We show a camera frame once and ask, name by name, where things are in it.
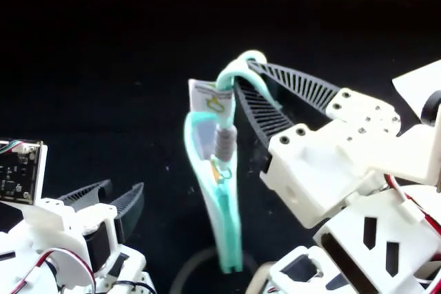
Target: gray ring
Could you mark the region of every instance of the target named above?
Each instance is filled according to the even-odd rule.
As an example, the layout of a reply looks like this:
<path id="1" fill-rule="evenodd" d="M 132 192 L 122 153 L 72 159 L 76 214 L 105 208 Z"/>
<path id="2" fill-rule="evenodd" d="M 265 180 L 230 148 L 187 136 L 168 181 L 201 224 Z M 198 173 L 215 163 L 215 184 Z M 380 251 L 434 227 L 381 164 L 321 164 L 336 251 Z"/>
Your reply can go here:
<path id="1" fill-rule="evenodd" d="M 182 294 L 185 283 L 198 266 L 211 258 L 215 258 L 217 255 L 218 251 L 216 247 L 207 248 L 194 254 L 188 261 L 186 261 L 182 269 L 174 278 L 172 286 L 170 287 L 170 294 Z M 255 274 L 258 268 L 257 263 L 246 252 L 243 252 L 243 265 L 251 271 L 252 275 Z"/>

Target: gripper jaw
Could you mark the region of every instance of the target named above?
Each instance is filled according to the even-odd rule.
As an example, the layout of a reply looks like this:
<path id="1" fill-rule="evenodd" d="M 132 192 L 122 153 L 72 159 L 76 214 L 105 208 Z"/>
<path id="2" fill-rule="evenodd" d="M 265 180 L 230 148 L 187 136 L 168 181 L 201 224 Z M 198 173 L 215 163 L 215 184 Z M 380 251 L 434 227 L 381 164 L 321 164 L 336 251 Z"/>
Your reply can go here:
<path id="1" fill-rule="evenodd" d="M 277 82 L 325 115 L 326 107 L 340 91 L 339 87 L 322 79 L 279 65 L 248 61 L 248 67 Z M 234 89 L 249 123 L 266 148 L 272 136 L 295 125 L 280 109 L 268 103 L 245 80 L 237 79 Z"/>
<path id="2" fill-rule="evenodd" d="M 141 217 L 144 207 L 144 183 L 135 184 L 122 196 L 111 200 L 112 182 L 103 180 L 92 185 L 81 187 L 58 198 L 64 205 L 75 211 L 90 207 L 97 203 L 111 204 L 118 211 L 114 221 L 118 243 L 123 244 L 132 234 L 136 223 Z"/>

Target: spring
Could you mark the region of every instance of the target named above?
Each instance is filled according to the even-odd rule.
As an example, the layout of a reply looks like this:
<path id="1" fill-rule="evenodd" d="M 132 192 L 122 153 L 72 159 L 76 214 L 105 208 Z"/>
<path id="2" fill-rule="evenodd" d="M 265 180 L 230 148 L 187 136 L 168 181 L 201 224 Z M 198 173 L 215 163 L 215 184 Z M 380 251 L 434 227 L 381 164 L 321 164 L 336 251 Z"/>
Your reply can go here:
<path id="1" fill-rule="evenodd" d="M 229 161 L 236 148 L 237 129 L 233 125 L 228 129 L 216 127 L 216 137 L 214 143 L 214 155 L 217 159 L 227 162 Z"/>

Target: teal plastic object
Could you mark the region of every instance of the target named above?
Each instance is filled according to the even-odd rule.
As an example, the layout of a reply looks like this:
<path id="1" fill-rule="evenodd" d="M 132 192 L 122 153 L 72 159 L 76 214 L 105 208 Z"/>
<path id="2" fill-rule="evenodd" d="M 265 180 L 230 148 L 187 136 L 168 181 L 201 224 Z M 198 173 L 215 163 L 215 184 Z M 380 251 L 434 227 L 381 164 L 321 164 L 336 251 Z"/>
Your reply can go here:
<path id="1" fill-rule="evenodd" d="M 213 108 L 199 104 L 197 111 L 190 111 L 185 119 L 184 141 L 189 161 L 196 174 L 201 188 L 207 212 L 209 215 L 220 267 L 223 273 L 242 271 L 242 240 L 241 224 L 237 197 L 237 160 L 238 151 L 235 149 L 228 161 L 221 161 L 214 155 L 216 127 L 229 129 L 234 125 L 234 77 L 247 79 L 274 107 L 280 105 L 271 97 L 262 78 L 248 68 L 247 60 L 255 59 L 266 63 L 260 52 L 248 51 L 232 61 L 218 76 L 214 84 L 206 87 L 216 87 L 219 92 L 231 91 L 229 113 L 222 116 Z M 207 99 L 207 105 L 215 98 Z"/>

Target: screw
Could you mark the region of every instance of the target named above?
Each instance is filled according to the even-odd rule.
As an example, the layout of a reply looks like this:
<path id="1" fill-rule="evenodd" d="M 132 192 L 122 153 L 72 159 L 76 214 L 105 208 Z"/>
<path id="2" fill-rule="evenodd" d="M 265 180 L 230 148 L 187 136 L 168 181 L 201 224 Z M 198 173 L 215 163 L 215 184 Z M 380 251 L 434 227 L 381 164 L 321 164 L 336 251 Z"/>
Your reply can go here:
<path id="1" fill-rule="evenodd" d="M 304 131 L 304 129 L 297 129 L 297 130 L 296 130 L 296 133 L 297 133 L 299 136 L 304 136 L 304 135 L 305 135 L 305 131 Z"/>
<path id="2" fill-rule="evenodd" d="M 281 136 L 280 137 L 280 142 L 284 145 L 289 144 L 289 138 L 286 136 Z"/>

